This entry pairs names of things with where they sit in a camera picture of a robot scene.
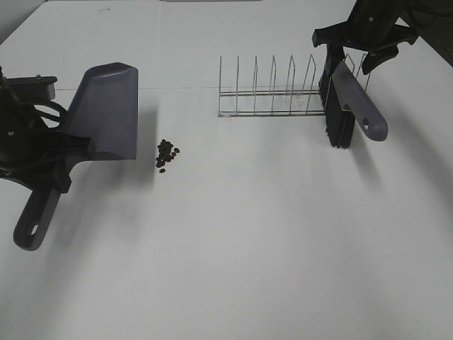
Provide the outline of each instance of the metal wire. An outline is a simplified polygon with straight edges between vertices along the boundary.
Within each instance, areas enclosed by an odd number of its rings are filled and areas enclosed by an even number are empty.
[[[365,56],[362,56],[360,61],[360,66],[357,73],[356,64],[352,60],[350,55],[346,55],[346,60],[352,65],[352,73],[358,77],[359,71],[362,68],[362,64],[365,60]],[[240,77],[240,64],[239,56],[237,57],[236,65],[236,86],[231,89],[222,88],[222,57],[220,57],[220,66],[219,66],[219,107],[218,114],[219,117],[296,117],[296,116],[314,116],[314,115],[324,115],[324,107],[321,103],[320,91],[315,83],[315,78],[318,76],[318,68],[316,61],[313,55],[309,56],[309,60],[306,66],[306,70],[303,77],[302,87],[296,85],[295,81],[298,78],[297,68],[294,62],[294,56],[291,55],[289,59],[289,66],[287,70],[287,79],[286,84],[279,86],[280,89],[277,89],[277,61],[275,56],[272,57],[272,63],[270,66],[270,80],[268,87],[264,89],[259,89],[258,85],[258,56],[255,56],[253,63],[253,79],[251,89],[244,89],[239,91],[239,77]],[[247,101],[239,100],[240,98],[246,99],[250,97],[250,101],[247,104]],[[269,109],[266,109],[263,105],[266,104],[266,97],[271,97],[272,101]],[[287,101],[276,101],[275,98],[288,98],[289,105]],[[311,105],[314,98],[317,98],[316,105]],[[306,105],[301,108],[298,104],[297,107],[294,107],[294,99],[297,99],[296,102],[306,101]],[[225,103],[230,105],[230,108],[223,108],[222,104],[225,106]]]

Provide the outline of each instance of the wire rack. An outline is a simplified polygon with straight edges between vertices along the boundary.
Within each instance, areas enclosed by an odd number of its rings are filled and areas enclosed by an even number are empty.
[[[365,59],[363,54],[360,65],[350,55],[346,55],[346,64],[356,78],[359,77],[362,63]],[[310,55],[305,73],[298,74],[294,57],[291,55],[286,76],[286,84],[277,84],[277,60],[272,57],[270,66],[269,83],[265,86],[258,85],[258,57],[255,56],[253,67],[252,85],[248,88],[239,86],[240,74],[239,56],[236,61],[235,86],[222,87],[222,56],[219,67],[219,117],[297,117],[325,115],[322,106],[319,86],[316,76],[318,66],[313,55]],[[365,78],[364,88],[367,90],[369,76]]]

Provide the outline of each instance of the black debris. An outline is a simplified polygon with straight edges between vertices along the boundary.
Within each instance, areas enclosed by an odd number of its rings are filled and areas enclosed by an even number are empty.
[[[180,152],[178,148],[175,148],[173,151],[173,144],[166,140],[162,140],[161,144],[157,146],[159,150],[159,156],[156,158],[156,167],[162,168],[165,166],[166,163],[170,163],[173,159],[175,159],[176,154]],[[162,174],[165,172],[165,169],[159,170]]]

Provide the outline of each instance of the handle hole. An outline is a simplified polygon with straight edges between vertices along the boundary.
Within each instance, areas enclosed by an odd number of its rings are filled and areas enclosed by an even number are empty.
[[[31,236],[31,235],[34,235],[36,234],[36,230],[38,230],[38,225],[33,225],[33,228],[31,228],[28,232],[28,234]]]
[[[365,118],[365,119],[362,121],[362,124],[363,124],[363,127],[364,127],[366,130],[368,130],[368,127],[369,127],[369,121],[368,121],[368,119]]]

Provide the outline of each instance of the gray dustpan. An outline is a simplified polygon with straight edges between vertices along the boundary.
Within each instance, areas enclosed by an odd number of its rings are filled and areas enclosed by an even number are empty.
[[[77,163],[136,158],[137,120],[137,69],[113,63],[84,74],[64,122],[47,134],[55,139],[52,145],[59,145],[56,160],[45,164],[44,173],[42,166],[31,169],[30,175],[41,173],[34,181],[10,178],[32,189],[14,230],[18,246],[36,250],[41,245],[59,197],[71,185],[69,172]]]

